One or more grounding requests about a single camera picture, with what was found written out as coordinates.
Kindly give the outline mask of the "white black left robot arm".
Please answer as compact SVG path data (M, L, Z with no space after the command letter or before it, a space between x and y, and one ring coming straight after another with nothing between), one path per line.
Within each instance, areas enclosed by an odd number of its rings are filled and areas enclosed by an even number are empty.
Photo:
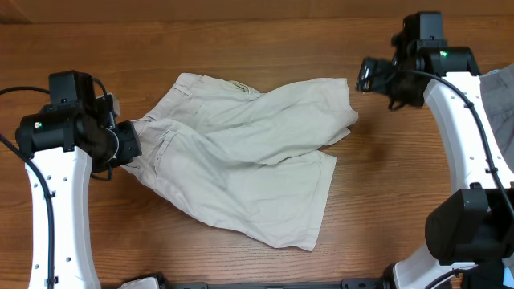
M98 288L92 258L88 190L141 155L133 123L116 122L112 93L79 71L49 76L50 103L24 116L16 131L32 200L31 288Z

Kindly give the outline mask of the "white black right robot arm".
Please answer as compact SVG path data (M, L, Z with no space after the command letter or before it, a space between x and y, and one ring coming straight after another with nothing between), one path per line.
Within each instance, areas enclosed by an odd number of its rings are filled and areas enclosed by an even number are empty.
M345 288L506 288L513 275L513 174L483 106L480 71L468 47L451 47L439 12L404 18L391 60L363 60L356 88L388 96L396 111L427 106L438 125L451 195L431 212L425 243L379 279L348 279Z

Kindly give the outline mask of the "beige cargo shorts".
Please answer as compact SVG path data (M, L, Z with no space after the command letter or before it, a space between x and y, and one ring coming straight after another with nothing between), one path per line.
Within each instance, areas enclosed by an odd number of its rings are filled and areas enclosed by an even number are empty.
M337 164L323 147L357 118L344 78L259 92L183 73L134 121L142 154L125 168L200 222L311 251Z

